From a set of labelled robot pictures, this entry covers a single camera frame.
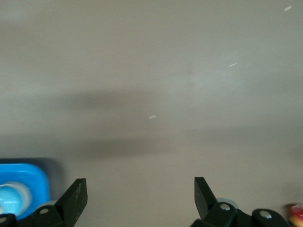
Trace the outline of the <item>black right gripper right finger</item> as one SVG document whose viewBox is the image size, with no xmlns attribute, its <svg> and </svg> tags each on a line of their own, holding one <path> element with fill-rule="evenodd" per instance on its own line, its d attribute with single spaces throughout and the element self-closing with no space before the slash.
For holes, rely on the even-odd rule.
<svg viewBox="0 0 303 227">
<path fill-rule="evenodd" d="M 256 209 L 248 215 L 228 202 L 219 202 L 203 177 L 194 181 L 195 205 L 200 216 L 191 227 L 289 227 L 279 213 Z"/>
</svg>

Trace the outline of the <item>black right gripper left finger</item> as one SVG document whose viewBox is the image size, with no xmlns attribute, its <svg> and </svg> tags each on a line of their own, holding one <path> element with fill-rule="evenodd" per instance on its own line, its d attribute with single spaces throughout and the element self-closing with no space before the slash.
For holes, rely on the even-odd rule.
<svg viewBox="0 0 303 227">
<path fill-rule="evenodd" d="M 85 178 L 76 179 L 54 205 L 37 208 L 29 216 L 17 220 L 14 214 L 2 214 L 2 227 L 73 227 L 88 202 Z"/>
</svg>

